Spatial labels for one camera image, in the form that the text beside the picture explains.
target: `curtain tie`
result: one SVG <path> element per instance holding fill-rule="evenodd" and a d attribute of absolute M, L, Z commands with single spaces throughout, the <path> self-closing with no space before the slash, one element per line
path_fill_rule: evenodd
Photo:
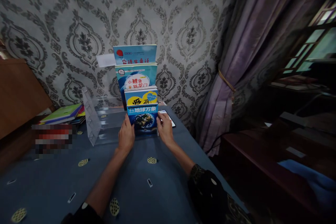
<path fill-rule="evenodd" d="M 220 71 L 219 69 L 219 66 L 218 66 L 218 74 L 220 76 L 220 78 L 229 86 L 229 88 L 232 90 L 232 92 L 235 92 L 235 88 L 230 84 L 230 82 L 228 82 L 225 77 L 223 76 L 222 72 Z"/>

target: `earth illustration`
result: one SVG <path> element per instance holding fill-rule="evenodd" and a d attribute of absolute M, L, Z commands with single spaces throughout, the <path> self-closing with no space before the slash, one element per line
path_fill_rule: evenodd
<path fill-rule="evenodd" d="M 134 127 L 140 128 L 150 128 L 154 124 L 154 117 L 151 114 L 140 114 L 134 117 Z"/>

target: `right hand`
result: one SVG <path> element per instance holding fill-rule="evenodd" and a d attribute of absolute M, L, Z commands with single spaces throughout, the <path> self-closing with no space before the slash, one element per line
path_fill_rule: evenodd
<path fill-rule="evenodd" d="M 161 114 L 158 112 L 156 122 L 157 130 L 159 131 L 159 136 L 161 137 L 162 142 L 164 142 L 166 146 L 174 144 L 173 127 L 168 114 Z"/>

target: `hand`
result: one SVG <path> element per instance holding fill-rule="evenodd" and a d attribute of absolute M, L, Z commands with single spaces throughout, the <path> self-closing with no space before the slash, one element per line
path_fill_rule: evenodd
<path fill-rule="evenodd" d="M 125 120 L 122 122 L 121 129 L 118 133 L 119 146 L 118 149 L 127 153 L 133 148 L 135 133 L 134 124 L 131 125 L 128 115 L 125 115 Z"/>
<path fill-rule="evenodd" d="M 159 131 L 159 136 L 161 137 L 162 142 L 164 142 L 166 146 L 174 144 L 173 127 L 168 114 L 161 114 L 158 112 L 156 122 L 157 130 Z"/>

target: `patterned sleeve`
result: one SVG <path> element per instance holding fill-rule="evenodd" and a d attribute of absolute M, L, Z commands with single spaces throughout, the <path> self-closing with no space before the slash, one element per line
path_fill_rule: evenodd
<path fill-rule="evenodd" d="M 191 170 L 188 188 L 194 207 L 203 224 L 251 224 L 251 214 L 244 210 L 224 191 L 221 182 L 209 170 L 195 164 Z"/>
<path fill-rule="evenodd" d="M 64 217 L 61 224 L 103 224 L 102 218 L 96 213 L 96 211 L 85 202 L 76 211 L 74 215 L 69 213 Z"/>

